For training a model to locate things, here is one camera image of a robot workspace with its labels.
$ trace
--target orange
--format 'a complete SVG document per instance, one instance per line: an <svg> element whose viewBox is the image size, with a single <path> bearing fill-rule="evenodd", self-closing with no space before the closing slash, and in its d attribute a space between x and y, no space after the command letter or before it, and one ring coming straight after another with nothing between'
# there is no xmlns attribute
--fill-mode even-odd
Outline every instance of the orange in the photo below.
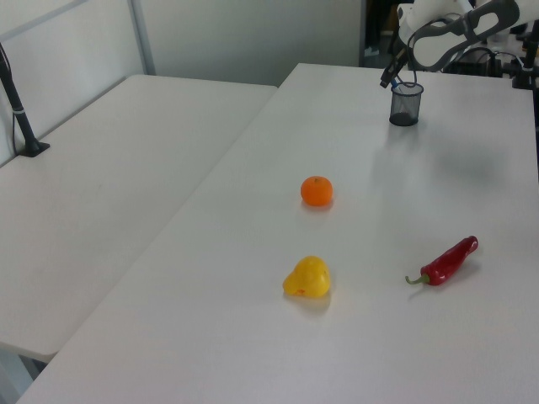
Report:
<svg viewBox="0 0 539 404"><path fill-rule="evenodd" d="M302 198L307 205L325 206L334 196L334 187L325 177L309 177L302 184Z"/></svg>

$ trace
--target white wall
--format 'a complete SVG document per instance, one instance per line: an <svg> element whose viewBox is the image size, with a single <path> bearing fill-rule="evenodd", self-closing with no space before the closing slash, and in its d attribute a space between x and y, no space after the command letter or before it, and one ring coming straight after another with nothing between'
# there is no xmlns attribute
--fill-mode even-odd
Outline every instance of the white wall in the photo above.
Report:
<svg viewBox="0 0 539 404"><path fill-rule="evenodd" d="M142 73L129 0L88 0L0 40L37 137L118 81ZM11 106L0 86L0 165L12 156L10 139Z"/></svg>
<svg viewBox="0 0 539 404"><path fill-rule="evenodd" d="M0 35L42 19L80 0L0 0Z"/></svg>
<svg viewBox="0 0 539 404"><path fill-rule="evenodd" d="M298 62L358 65L362 1L134 0L134 5L150 71L278 86Z"/></svg>

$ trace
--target black pole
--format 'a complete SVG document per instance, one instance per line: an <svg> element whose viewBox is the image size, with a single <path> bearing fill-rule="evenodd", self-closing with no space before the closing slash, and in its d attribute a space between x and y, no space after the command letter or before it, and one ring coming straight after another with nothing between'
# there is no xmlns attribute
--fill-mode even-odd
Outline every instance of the black pole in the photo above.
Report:
<svg viewBox="0 0 539 404"><path fill-rule="evenodd" d="M2 51L0 51L0 80L2 80L2 85L8 95L9 103L11 104L13 113L17 118L17 122L19 122L20 130L24 136L24 149L19 154L26 157L35 157L50 146L35 139L28 117L24 112L23 103L21 103L17 88L15 88L8 61Z"/></svg>
<svg viewBox="0 0 539 404"><path fill-rule="evenodd" d="M539 46L539 20L533 23L533 30L527 41L528 49L524 58L524 67L513 78L513 88L531 90L531 81L537 77L536 68L534 67L537 47Z"/></svg>

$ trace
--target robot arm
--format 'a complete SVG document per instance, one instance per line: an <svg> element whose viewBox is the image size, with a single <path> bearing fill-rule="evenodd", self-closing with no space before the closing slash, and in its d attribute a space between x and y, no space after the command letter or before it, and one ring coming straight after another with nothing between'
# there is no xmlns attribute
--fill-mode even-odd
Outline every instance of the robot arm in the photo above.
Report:
<svg viewBox="0 0 539 404"><path fill-rule="evenodd" d="M467 0L415 0L398 8L399 31L391 65L381 85L408 60L418 70L437 72L468 46L503 29L539 19L537 0L491 0L472 9Z"/></svg>

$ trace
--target floor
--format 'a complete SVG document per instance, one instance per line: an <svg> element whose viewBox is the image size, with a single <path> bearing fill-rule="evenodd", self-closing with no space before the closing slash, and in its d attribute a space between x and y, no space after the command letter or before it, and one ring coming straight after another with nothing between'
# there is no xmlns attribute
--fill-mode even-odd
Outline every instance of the floor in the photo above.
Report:
<svg viewBox="0 0 539 404"><path fill-rule="evenodd" d="M390 35L383 35L380 39L380 55L365 57L363 59L363 67L385 69L389 63L391 63L391 55L387 53L387 48L389 47L390 41Z"/></svg>

